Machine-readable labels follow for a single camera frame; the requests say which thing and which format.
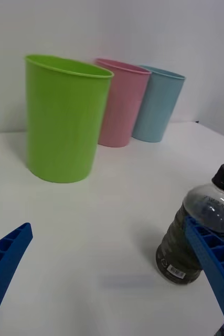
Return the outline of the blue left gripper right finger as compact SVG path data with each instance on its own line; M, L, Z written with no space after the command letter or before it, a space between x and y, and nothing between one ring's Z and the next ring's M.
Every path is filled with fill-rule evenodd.
M191 217L185 219L185 235L224 315L224 240Z

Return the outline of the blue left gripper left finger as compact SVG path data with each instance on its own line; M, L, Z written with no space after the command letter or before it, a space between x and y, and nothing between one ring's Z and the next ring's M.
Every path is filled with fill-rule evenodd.
M0 239L0 305L32 238L30 223L24 223Z

